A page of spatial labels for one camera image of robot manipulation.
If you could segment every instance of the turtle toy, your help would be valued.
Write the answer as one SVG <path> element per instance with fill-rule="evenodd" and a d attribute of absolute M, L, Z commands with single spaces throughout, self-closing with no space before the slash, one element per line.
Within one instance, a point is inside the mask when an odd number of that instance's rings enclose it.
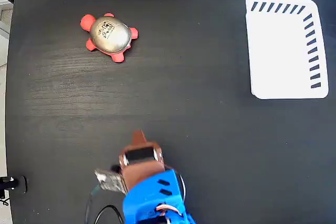
<path fill-rule="evenodd" d="M 138 38 L 138 30 L 129 28 L 111 13 L 97 20 L 87 14 L 82 18 L 80 26 L 90 32 L 86 47 L 90 51 L 98 49 L 111 56 L 114 62 L 123 62 L 123 53 L 131 47 L 131 40 Z"/>

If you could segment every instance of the wire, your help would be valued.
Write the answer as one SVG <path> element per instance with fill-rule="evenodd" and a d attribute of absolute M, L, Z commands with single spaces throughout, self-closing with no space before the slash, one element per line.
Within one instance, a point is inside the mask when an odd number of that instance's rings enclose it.
<path fill-rule="evenodd" d="M 185 200 L 185 195 L 186 195 L 186 188 L 185 188 L 185 184 L 184 184 L 184 180 L 183 180 L 183 178 L 182 178 L 182 175 L 177 171 L 177 170 L 175 170 L 173 167 L 171 167 L 171 166 L 169 166 L 169 165 L 164 165 L 166 168 L 168 168 L 168 169 L 170 169 L 170 170 L 174 170 L 175 171 L 175 173 L 180 177 L 180 180 L 181 180 L 181 184 L 182 184 L 182 187 L 183 187 L 183 193 L 182 193 L 182 195 L 183 195 L 183 202 L 184 202 L 184 200 Z"/>
<path fill-rule="evenodd" d="M 115 213 L 117 214 L 117 216 L 118 216 L 118 219 L 119 219 L 120 224 L 124 224 L 124 221 L 123 221 L 123 219 L 122 219 L 122 217 L 121 217 L 121 214 L 120 214 L 119 210 L 118 210 L 115 206 L 113 206 L 113 205 L 107 205 L 107 206 L 103 207 L 103 209 L 101 209 L 100 212 L 98 213 L 98 215 L 97 215 L 97 217 L 96 217 L 96 219 L 95 219 L 95 221 L 94 221 L 94 222 L 95 222 L 94 224 L 97 224 L 97 223 L 98 223 L 98 221 L 99 221 L 101 215 L 102 215 L 103 212 L 104 212 L 106 209 L 108 209 L 108 208 L 113 209 L 114 212 L 115 212 Z"/>
<path fill-rule="evenodd" d="M 89 214 L 90 214 L 90 208 L 92 205 L 92 199 L 97 194 L 97 192 L 100 190 L 100 185 L 97 185 L 92 192 L 90 193 L 88 202 L 86 203 L 86 212 L 85 212 L 85 224 L 89 223 Z"/>
<path fill-rule="evenodd" d="M 155 210 L 156 211 L 163 211 L 163 212 L 166 212 L 166 210 L 171 210 L 171 211 L 177 212 L 178 215 L 182 216 L 182 214 L 180 213 L 180 211 L 176 207 L 173 207 L 173 206 L 167 205 L 167 204 L 158 205 Z"/>
<path fill-rule="evenodd" d="M 7 201 L 9 201 L 9 198 L 7 198 L 7 199 L 5 199 L 5 200 L 0 199 L 0 202 L 2 202 L 2 205 L 8 207 L 8 206 L 9 206 L 9 203 L 8 203 Z"/>

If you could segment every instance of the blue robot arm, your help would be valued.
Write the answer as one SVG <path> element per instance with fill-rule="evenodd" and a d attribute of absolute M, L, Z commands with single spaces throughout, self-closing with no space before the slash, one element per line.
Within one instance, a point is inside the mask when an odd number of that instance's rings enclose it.
<path fill-rule="evenodd" d="M 129 191 L 123 201 L 125 224 L 137 224 L 161 216 L 163 212 L 157 211 L 160 205 L 175 209 L 164 213 L 171 224 L 196 224 L 186 212 L 174 170 L 154 175 Z"/>

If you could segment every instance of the white tray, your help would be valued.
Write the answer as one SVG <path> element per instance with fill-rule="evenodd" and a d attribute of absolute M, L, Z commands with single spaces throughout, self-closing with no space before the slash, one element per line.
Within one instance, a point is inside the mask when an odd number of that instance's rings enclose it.
<path fill-rule="evenodd" d="M 328 75 L 317 5 L 246 0 L 251 91 L 260 99 L 324 98 Z"/>

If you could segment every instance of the wood grain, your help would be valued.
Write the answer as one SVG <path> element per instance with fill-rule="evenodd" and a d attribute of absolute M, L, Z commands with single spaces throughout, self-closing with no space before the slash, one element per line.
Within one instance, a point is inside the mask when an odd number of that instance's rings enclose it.
<path fill-rule="evenodd" d="M 328 97 L 261 101 L 245 0 L 15 0 L 7 165 L 29 192 L 11 196 L 13 223 L 83 221 L 94 169 L 116 163 L 136 129 L 183 174 L 198 223 L 335 222 L 336 9 L 313 1 Z M 122 64 L 85 48 L 82 16 L 106 12 L 139 30 Z M 122 197 L 101 194 L 93 215 L 104 202 Z"/>

